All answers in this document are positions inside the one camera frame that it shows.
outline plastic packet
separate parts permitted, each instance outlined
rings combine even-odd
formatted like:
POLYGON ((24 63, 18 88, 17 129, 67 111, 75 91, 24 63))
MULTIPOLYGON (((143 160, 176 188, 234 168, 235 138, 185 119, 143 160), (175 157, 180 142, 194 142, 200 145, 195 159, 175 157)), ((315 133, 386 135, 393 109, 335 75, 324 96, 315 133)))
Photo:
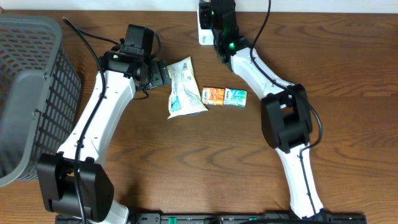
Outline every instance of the plastic packet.
POLYGON ((201 101, 206 105, 224 105, 224 89, 203 88, 201 101))
POLYGON ((201 102, 198 85, 193 74, 191 57, 167 66, 172 79, 172 92, 169 96, 170 118, 180 115, 195 115, 208 111, 201 102))
POLYGON ((224 105, 245 107, 247 97, 248 93, 244 90, 232 90, 226 88, 224 94, 224 105))

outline basket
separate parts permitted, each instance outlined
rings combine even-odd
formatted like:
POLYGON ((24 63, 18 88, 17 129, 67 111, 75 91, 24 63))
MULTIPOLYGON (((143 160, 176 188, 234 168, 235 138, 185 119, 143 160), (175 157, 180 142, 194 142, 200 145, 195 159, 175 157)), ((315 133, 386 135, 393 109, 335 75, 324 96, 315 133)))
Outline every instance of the basket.
POLYGON ((51 18, 0 14, 0 187, 37 179, 72 131, 82 87, 61 41, 51 18))

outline white plastic bag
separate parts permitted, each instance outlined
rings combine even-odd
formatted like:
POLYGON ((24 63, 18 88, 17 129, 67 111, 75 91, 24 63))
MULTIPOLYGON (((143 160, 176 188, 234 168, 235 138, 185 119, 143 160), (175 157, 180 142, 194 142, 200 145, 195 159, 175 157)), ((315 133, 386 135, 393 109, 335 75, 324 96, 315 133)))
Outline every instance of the white plastic bag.
POLYGON ((207 108, 201 102, 198 85, 193 74, 191 57, 167 66, 172 79, 169 96, 170 118, 180 115, 195 115, 207 108))

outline wooden table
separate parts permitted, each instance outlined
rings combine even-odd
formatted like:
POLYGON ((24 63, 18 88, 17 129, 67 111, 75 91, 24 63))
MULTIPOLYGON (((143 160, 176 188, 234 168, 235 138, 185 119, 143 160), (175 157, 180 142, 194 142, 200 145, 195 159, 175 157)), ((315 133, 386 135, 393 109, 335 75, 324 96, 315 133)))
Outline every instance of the wooden table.
MULTIPOLYGON (((45 15, 113 40, 128 24, 145 25, 162 41, 169 64, 191 56, 199 89, 248 91, 245 108, 209 106, 209 112, 167 121, 170 87, 132 101, 109 147, 106 172, 115 199, 164 213, 262 213, 287 210, 289 188, 280 159, 264 140, 260 102, 213 47, 198 43, 194 12, 5 11, 45 15)), ((257 34, 264 13, 238 13, 241 33, 257 34)), ((65 25, 63 46, 85 81, 81 108, 96 75, 81 40, 65 25)), ((98 55, 112 45, 89 39, 98 55)), ((311 151, 325 208, 363 212, 368 223, 396 223, 398 214, 398 15, 272 13, 256 46, 276 74, 306 87, 320 114, 323 141, 311 151)), ((311 135, 316 140, 316 129, 311 135)), ((0 223, 53 223, 37 182, 0 189, 0 223)))

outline orange package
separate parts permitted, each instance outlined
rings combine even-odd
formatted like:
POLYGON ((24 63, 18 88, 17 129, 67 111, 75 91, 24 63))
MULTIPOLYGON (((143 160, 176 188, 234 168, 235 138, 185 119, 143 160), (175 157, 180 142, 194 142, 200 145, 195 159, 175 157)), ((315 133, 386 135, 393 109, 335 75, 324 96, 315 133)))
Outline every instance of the orange package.
POLYGON ((206 105, 224 105, 225 89, 203 88, 201 101, 206 105))

